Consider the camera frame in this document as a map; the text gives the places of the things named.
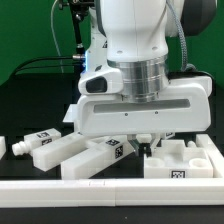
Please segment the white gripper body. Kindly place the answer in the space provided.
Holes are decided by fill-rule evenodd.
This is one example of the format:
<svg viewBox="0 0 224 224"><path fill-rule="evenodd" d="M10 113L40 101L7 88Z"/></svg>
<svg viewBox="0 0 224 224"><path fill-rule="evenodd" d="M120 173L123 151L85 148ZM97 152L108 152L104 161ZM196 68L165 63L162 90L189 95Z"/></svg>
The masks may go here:
<svg viewBox="0 0 224 224"><path fill-rule="evenodd" d="M84 136L196 132L211 124L206 75L172 79L150 102L126 101L122 73L109 66L83 73L78 89L74 124Z"/></svg>

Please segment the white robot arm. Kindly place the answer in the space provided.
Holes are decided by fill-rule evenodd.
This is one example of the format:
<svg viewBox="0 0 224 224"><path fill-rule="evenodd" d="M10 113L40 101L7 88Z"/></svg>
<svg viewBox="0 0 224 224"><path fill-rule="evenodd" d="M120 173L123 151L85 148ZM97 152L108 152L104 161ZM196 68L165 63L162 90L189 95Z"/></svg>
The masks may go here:
<svg viewBox="0 0 224 224"><path fill-rule="evenodd" d="M95 0L107 51L80 77L76 124L85 136L201 132L211 124L212 78L188 63L168 73L167 37L201 33L217 0Z"/></svg>

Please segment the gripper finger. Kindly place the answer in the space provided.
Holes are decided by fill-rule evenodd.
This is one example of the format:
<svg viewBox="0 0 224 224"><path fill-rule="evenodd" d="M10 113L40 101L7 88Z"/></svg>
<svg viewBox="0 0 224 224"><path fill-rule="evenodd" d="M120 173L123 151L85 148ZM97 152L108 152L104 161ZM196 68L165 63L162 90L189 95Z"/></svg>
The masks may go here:
<svg viewBox="0 0 224 224"><path fill-rule="evenodd" d="M128 142L130 143L130 145L133 147L135 155L138 156L139 155L139 142L136 139L136 136L135 135L128 135L127 139L128 139Z"/></svg>
<svg viewBox="0 0 224 224"><path fill-rule="evenodd" d="M160 133L153 133L150 135L149 140L147 142L146 151L145 151L147 157L153 156L153 153L160 140L161 140Z"/></svg>

